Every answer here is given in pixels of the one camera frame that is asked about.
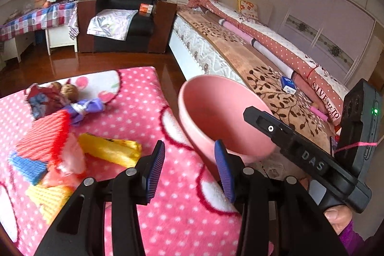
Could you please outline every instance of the screw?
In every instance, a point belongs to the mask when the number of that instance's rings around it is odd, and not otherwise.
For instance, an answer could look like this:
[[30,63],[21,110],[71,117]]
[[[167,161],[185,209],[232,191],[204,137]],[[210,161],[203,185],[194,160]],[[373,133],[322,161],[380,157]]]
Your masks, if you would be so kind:
[[252,167],[243,168],[243,173],[245,173],[245,175],[253,175],[254,172],[255,170]]
[[94,182],[95,182],[95,179],[93,179],[92,177],[88,177],[88,178],[84,179],[84,185],[85,186],[90,186]]
[[125,174],[126,174],[127,176],[134,176],[134,175],[136,175],[137,172],[138,172],[138,171],[136,170],[136,168],[131,167],[131,168],[129,168],[129,169],[127,169],[127,170],[125,171]]
[[297,183],[297,179],[293,176],[288,176],[287,178],[285,178],[285,180],[290,184],[290,185],[294,185]]

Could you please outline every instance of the white cabinet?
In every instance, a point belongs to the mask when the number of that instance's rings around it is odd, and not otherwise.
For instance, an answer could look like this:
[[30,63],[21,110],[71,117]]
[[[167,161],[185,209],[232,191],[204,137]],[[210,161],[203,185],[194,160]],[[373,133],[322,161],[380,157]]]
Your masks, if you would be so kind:
[[373,26],[374,19],[348,0],[293,0],[279,33],[345,83]]
[[77,39],[71,39],[69,31],[70,28],[65,24],[45,29],[45,38],[47,40],[47,50],[49,55],[51,55],[51,48],[62,46],[74,46],[74,51],[77,52]]
[[17,58],[17,60],[21,62],[21,54],[30,44],[35,45],[34,32],[17,35],[16,37],[4,42],[4,52],[1,54],[1,57],[4,61]]

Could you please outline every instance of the pink pencil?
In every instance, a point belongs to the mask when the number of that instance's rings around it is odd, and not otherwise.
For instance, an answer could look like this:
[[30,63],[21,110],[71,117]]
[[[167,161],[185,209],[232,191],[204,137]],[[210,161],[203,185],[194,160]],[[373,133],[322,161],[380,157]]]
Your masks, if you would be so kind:
[[310,110],[312,113],[316,114],[319,118],[321,118],[323,121],[328,121],[328,116],[326,116],[324,113],[320,112],[318,109],[316,109],[314,106],[310,107]]

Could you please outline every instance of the pink polka dot blanket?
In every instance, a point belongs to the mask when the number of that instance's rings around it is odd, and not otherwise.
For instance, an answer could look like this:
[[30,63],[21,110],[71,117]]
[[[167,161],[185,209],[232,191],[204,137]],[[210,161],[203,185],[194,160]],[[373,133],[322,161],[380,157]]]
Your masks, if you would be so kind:
[[268,26],[249,19],[214,0],[199,1],[209,11],[255,38],[287,66],[299,73],[324,102],[333,123],[340,124],[342,104],[348,90],[326,69]]
[[[166,159],[155,197],[138,206],[147,255],[234,255],[241,216],[191,147],[170,110],[153,67],[118,71],[121,84],[106,111],[87,115],[76,135],[135,140],[143,155],[157,142],[166,145]],[[26,190],[30,182],[15,171],[8,155],[31,127],[32,116],[20,91],[0,100],[0,222],[23,255],[32,256],[48,229],[42,208]],[[86,155],[87,175],[98,181],[124,170]],[[105,251],[112,256],[111,207],[105,215]]]

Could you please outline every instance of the orange box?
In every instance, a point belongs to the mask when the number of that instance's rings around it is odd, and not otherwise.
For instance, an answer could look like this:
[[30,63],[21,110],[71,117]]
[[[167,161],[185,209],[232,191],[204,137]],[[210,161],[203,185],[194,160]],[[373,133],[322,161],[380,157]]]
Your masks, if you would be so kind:
[[140,12],[145,12],[145,13],[151,13],[153,9],[153,5],[149,4],[140,4]]

